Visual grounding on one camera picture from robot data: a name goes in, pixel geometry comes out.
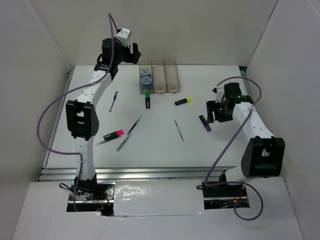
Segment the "purple capped black highlighter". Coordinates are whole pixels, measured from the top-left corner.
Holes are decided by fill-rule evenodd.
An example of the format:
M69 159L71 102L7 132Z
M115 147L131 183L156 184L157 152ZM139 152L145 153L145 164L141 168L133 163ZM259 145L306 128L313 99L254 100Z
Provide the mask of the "purple capped black highlighter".
M204 128L206 129L206 131L211 132L212 129L211 129L210 125L208 124L207 120L205 119L205 117L203 115L200 115L199 119L200 119L202 125L204 126Z

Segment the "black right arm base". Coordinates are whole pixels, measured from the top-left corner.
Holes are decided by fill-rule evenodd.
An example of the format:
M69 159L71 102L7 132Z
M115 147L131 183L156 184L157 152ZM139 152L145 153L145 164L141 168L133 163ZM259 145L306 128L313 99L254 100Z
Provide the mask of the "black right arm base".
M202 182L196 187L203 194L205 210L232 209L238 203L238 208L248 208L247 191L242 185L220 185L207 187Z

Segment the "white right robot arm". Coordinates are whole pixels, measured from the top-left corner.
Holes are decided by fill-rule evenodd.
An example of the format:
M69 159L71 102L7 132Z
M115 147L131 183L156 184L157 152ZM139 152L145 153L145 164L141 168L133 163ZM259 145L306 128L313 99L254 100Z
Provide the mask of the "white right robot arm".
M249 179L278 177L282 171L285 141L276 137L263 123L253 99L241 92L237 82L217 85L213 92L215 100L207 101L207 122L225 123L237 120L248 143L239 166L226 170L219 176L218 190L230 196L236 184Z

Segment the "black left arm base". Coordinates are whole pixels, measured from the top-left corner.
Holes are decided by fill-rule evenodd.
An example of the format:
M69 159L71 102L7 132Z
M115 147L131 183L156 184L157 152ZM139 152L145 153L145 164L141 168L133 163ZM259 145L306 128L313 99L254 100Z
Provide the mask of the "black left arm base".
M99 184L94 193L78 190L75 197L69 193L66 211L76 212L97 212L102 216L111 217L114 215L114 184Z

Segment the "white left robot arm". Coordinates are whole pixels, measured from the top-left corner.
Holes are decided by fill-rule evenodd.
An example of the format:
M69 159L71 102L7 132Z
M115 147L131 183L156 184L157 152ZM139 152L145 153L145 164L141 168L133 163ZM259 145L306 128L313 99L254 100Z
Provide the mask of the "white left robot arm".
M67 129L75 140L77 153L74 191L80 191L88 200L99 193L93 160L93 141L100 126L96 106L115 78L118 65L123 62L137 64L141 57L137 43L125 45L115 37L104 39L101 48L88 86L75 100L68 100L65 104Z

